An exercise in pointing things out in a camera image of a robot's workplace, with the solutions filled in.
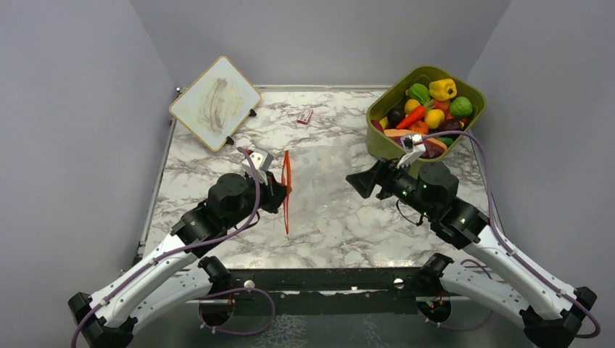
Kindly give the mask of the yellow toy bell pepper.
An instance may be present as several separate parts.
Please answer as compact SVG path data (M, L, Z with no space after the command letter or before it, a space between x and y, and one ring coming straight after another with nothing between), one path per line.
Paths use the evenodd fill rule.
M455 98L458 89L453 79L441 79L429 83L429 94L433 99L444 102Z

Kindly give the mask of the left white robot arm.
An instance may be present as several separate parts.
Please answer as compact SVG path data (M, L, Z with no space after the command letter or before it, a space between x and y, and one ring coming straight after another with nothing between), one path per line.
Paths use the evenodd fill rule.
M185 212L141 261L93 294L78 292L69 299L76 324L70 346L83 337L89 347L127 347L164 312L197 297L234 293L230 271L209 251L253 227L260 211L277 213L290 183L269 171L219 177L206 199Z

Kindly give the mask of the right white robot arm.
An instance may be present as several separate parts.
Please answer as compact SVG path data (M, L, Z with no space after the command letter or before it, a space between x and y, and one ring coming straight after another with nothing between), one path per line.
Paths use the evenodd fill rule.
M557 279L529 259L474 205L458 198L458 179L441 162L423 165L416 178L397 167L395 160L379 160L367 171L350 174L347 182L364 198L376 186L378 199L396 197L428 220L432 231L443 241L483 262L502 278L494 281L455 264L449 257L435 254L421 268L418 284L429 295L441 290L467 297L490 308L522 328L537 347L568 347L584 319L600 325L590 310L597 295L583 286Z

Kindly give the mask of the clear zip top bag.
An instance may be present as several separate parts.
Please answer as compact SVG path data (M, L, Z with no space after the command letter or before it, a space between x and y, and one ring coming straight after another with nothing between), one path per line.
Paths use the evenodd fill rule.
M350 156L341 145L284 152L282 183L289 186L283 203L287 235L342 212L342 181L351 167Z

